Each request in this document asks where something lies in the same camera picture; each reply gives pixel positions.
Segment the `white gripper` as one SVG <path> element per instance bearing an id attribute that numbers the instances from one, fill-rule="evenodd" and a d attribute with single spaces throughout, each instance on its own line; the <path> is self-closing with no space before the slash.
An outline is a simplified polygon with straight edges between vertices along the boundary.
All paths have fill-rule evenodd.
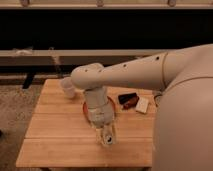
<path id="1" fill-rule="evenodd" d="M 114 120 L 114 109 L 107 97 L 107 88 L 99 87 L 91 90 L 85 90 L 84 96 L 88 109 L 89 121 L 97 128 L 97 141 L 103 144 L 103 127 Z M 116 143 L 115 124 L 110 125 L 111 141 L 110 144 Z"/>

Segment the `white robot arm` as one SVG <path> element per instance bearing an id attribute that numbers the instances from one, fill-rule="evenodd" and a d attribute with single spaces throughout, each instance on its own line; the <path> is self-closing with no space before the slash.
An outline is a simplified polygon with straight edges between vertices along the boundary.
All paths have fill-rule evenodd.
<path id="1" fill-rule="evenodd" d="M 105 86 L 160 91 L 154 120 L 152 171 L 213 171 L 213 44 L 194 46 L 105 67 L 75 68 L 74 86 L 106 123 Z"/>

